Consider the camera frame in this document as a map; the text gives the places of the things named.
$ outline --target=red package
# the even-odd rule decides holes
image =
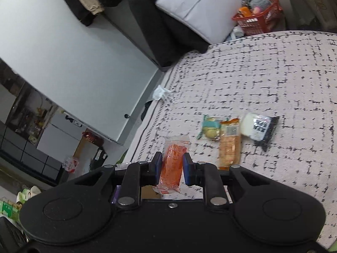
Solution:
[[[165,150],[159,184],[153,190],[160,194],[179,192],[183,155],[188,151],[189,138],[173,136],[165,138]]]

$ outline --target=red basket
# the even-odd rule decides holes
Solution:
[[[281,16],[282,8],[278,0],[270,1],[272,4],[264,12],[250,17],[240,17],[237,13],[232,20],[238,22],[246,35],[271,32]]]

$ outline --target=bed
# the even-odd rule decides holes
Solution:
[[[326,225],[319,242],[336,240],[337,35],[282,31],[190,52],[169,72],[162,86],[172,102],[152,102],[124,163],[150,161],[167,135],[189,135],[193,161],[217,165],[218,143],[197,140],[204,114],[239,117],[247,112],[280,116],[267,152],[242,139],[241,165],[306,192],[322,202]],[[166,199],[202,198],[187,187]]]

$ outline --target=red plastic bag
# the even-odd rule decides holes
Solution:
[[[188,151],[189,137],[172,136],[165,138],[163,165],[159,184],[153,190],[160,194],[179,192],[183,155]]]

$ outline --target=white pillow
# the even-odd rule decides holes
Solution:
[[[243,0],[157,0],[158,8],[182,22],[210,44],[219,44],[230,34],[232,17]]]

